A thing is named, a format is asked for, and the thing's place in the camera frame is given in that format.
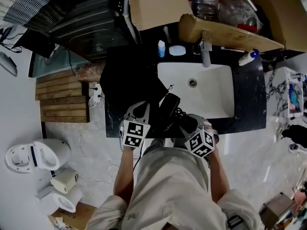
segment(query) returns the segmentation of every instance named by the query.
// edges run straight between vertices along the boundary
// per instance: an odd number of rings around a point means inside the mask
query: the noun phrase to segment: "sink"
[[[179,107],[187,114],[207,119],[235,115],[234,86],[230,66],[201,63],[160,63],[158,77],[170,93],[177,95]]]

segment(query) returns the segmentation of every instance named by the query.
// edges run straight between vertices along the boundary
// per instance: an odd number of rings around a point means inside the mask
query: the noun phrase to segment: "marble countertop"
[[[245,132],[266,127],[266,89],[263,67],[260,57],[247,65],[240,67],[238,60],[244,53],[229,50],[213,50],[210,52],[211,63],[216,65],[228,65],[232,69],[235,98],[235,116],[232,118],[210,119],[213,128],[219,134]],[[165,58],[153,58],[150,66],[157,73],[157,65],[160,62],[196,62],[201,63],[200,56],[194,56],[187,50],[187,54],[181,57],[166,56]],[[151,105],[150,121],[158,110]],[[106,101],[106,135],[118,138],[118,127],[123,119],[123,113],[118,112],[108,105]],[[167,131],[157,130],[149,132],[147,138],[176,138],[182,137],[178,127],[170,127]]]

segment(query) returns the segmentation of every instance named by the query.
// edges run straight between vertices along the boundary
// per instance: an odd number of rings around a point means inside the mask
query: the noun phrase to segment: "person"
[[[303,148],[307,148],[307,128],[301,125],[291,125],[288,129],[282,132],[283,137],[290,138],[295,144],[301,145]]]
[[[218,148],[205,159],[184,139],[173,148],[155,139],[144,152],[134,187],[133,150],[124,147],[113,195],[97,209],[87,230],[257,230],[260,217],[230,189]]]

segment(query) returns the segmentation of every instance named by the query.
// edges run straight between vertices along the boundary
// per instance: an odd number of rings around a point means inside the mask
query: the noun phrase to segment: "toilet bowl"
[[[71,149],[64,141],[40,139],[9,148],[5,154],[5,162],[16,173],[30,173],[35,167],[55,171],[70,155]]]
[[[82,192],[74,186],[67,194],[63,194],[53,186],[49,186],[40,192],[36,198],[39,201],[42,213],[45,215],[53,214],[58,208],[74,213],[82,198]]]
[[[74,213],[78,202],[82,198],[82,192],[75,186],[67,194],[63,194],[53,188],[53,198],[61,209]]]

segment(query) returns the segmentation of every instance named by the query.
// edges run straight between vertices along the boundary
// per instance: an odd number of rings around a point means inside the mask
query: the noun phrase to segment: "wooden slat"
[[[47,94],[39,94],[35,97],[35,99],[37,101],[40,101],[40,100],[56,99],[63,97],[72,97],[72,96],[82,96],[82,89],[64,90]]]
[[[68,111],[41,111],[43,117],[83,117],[86,116],[86,110],[68,110]]]
[[[88,123],[87,117],[41,117],[41,122]]]
[[[73,73],[72,73],[71,70],[61,71],[61,72],[58,72],[58,73],[54,73],[54,74],[51,74],[51,75],[41,77],[41,78],[36,80],[36,83],[37,84],[43,83],[43,82],[47,82],[47,81],[50,81],[50,80],[65,78],[65,77],[69,77],[69,76],[73,76]]]
[[[62,105],[45,105],[41,106],[41,111],[65,111],[65,110],[86,110],[87,103],[62,104]]]
[[[54,79],[51,81],[39,83],[36,85],[36,89],[42,89],[46,87],[51,87],[59,84],[64,84],[64,83],[70,83],[70,82],[77,82],[78,80],[76,79],[75,76],[70,76],[70,77],[65,77],[65,78],[60,78],[60,79]]]
[[[51,93],[51,92],[56,92],[56,91],[63,91],[63,90],[74,90],[74,89],[79,89],[81,87],[82,87],[82,84],[80,82],[70,82],[70,83],[60,84],[60,85],[36,90],[36,95]]]
[[[58,104],[73,104],[73,103],[87,103],[87,99],[85,96],[57,98],[57,99],[40,101],[40,106],[58,105]]]

